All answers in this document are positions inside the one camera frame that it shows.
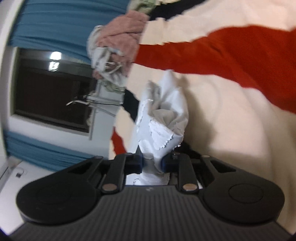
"ridged black surface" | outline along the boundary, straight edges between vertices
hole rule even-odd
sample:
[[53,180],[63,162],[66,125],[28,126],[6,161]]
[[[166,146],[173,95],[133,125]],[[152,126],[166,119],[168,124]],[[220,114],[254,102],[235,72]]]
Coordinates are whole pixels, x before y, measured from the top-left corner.
[[25,223],[15,241],[286,241],[289,234],[275,222],[256,227],[225,223],[208,213],[196,196],[174,186],[127,186],[104,196],[84,218],[61,226]]

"blue curtain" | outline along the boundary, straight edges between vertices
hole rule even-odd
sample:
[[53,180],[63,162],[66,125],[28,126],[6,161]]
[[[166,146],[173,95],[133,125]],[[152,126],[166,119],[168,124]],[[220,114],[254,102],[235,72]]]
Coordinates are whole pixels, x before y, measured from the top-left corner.
[[90,63],[86,41],[96,25],[125,14],[129,0],[26,0],[13,27],[14,47],[59,51]]
[[4,140],[8,155],[51,171],[60,171],[93,157],[10,131],[4,132]]

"pink cloth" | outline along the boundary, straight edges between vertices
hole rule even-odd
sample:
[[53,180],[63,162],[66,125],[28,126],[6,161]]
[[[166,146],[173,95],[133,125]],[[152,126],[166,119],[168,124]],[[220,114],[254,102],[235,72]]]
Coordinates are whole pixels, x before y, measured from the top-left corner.
[[97,47],[112,47],[120,50],[124,56],[111,55],[111,61],[120,62],[125,76],[135,60],[139,40],[149,16],[144,13],[130,10],[127,14],[114,18],[101,30],[97,39]]

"red stripe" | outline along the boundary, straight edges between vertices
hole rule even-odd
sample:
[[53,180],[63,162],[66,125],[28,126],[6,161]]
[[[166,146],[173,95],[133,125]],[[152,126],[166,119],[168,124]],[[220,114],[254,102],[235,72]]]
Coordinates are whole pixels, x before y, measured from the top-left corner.
[[111,137],[114,146],[114,152],[116,155],[126,153],[126,149],[124,148],[122,138],[117,134],[115,128],[113,127],[113,134]]
[[219,29],[191,43],[140,45],[135,63],[186,74],[214,74],[259,89],[296,113],[296,30],[261,26]]

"metal screw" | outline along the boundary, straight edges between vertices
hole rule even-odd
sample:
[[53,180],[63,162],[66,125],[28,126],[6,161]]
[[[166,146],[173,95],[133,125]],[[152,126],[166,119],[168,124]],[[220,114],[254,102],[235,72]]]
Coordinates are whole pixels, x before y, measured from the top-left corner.
[[102,189],[106,192],[112,192],[117,189],[117,186],[113,183],[107,183],[102,186]]
[[186,192],[189,191],[195,191],[196,189],[198,189],[198,186],[193,184],[193,183],[186,183],[183,185],[182,187]]

